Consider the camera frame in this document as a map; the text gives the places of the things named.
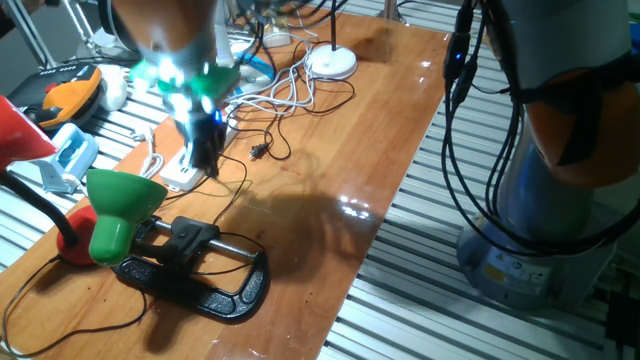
label sticker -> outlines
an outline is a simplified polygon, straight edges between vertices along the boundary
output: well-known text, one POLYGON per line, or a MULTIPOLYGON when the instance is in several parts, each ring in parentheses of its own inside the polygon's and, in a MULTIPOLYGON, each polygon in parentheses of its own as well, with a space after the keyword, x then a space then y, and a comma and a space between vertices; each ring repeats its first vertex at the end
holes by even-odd
POLYGON ((82 75, 84 75, 84 73, 86 73, 86 72, 87 72, 87 70, 89 70, 89 66, 85 66, 85 67, 83 67, 83 68, 82 68, 82 70, 80 70, 80 71, 76 74, 76 76, 82 76, 82 75))
POLYGON ((539 295, 549 277, 550 267, 532 265, 492 248, 484 273, 498 283, 521 293, 539 295))

metal frame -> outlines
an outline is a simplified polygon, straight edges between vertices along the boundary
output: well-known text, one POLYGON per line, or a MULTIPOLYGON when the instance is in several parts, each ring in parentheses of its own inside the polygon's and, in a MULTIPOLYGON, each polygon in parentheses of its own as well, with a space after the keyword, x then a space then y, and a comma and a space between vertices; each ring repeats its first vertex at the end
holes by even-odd
POLYGON ((40 67, 43 69, 56 66, 49 49, 42 41, 40 33, 31 21, 31 17, 20 0, 2 0, 7 8, 9 16, 13 20, 16 29, 20 31, 22 38, 27 43, 40 67))

blue light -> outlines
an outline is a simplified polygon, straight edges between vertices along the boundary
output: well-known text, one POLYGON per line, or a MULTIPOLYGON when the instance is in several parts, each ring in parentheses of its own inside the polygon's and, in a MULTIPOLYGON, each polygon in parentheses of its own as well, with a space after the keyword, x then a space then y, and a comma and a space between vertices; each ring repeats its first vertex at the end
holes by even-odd
POLYGON ((222 113, 220 110, 216 110, 213 112, 213 121, 222 122, 222 113))

red object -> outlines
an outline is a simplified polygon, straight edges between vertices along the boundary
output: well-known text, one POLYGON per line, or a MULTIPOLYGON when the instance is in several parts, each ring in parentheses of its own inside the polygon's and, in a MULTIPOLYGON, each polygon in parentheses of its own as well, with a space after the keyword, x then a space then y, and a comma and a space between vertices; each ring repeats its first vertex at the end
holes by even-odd
POLYGON ((53 90, 53 89, 55 89, 55 88, 57 88, 57 87, 58 87, 58 84, 56 84, 56 83, 49 84, 49 86, 47 86, 46 88, 44 88, 44 92, 48 94, 48 93, 49 93, 49 91, 51 91, 51 90, 53 90))
POLYGON ((14 161, 39 159, 57 151, 31 120, 0 96, 0 171, 14 161))
POLYGON ((63 259, 77 266, 96 264, 89 256, 89 244, 93 236, 93 228, 96 227, 96 221, 98 221, 98 216, 91 205, 85 206, 69 216, 69 223, 78 234, 80 242, 76 246, 67 247, 64 244, 62 234, 58 232, 56 243, 58 244, 58 253, 63 259))

power strip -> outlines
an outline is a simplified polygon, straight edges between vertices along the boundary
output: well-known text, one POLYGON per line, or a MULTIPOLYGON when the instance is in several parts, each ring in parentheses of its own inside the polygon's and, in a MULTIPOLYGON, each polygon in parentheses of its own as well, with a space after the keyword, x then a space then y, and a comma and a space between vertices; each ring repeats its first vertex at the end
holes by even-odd
MULTIPOLYGON (((238 124, 234 119, 228 119, 228 123, 234 128, 238 124)), ((238 135, 237 130, 227 127, 227 138, 224 142, 225 149, 231 141, 235 139, 236 135, 238 135)), ((182 147, 171 161, 165 165, 162 171, 160 171, 160 177, 170 191, 180 192, 191 190, 204 176, 204 170, 182 164, 185 152, 186 149, 182 147)))
POLYGON ((289 29, 270 25, 265 29, 264 46, 274 48, 291 44, 289 29))

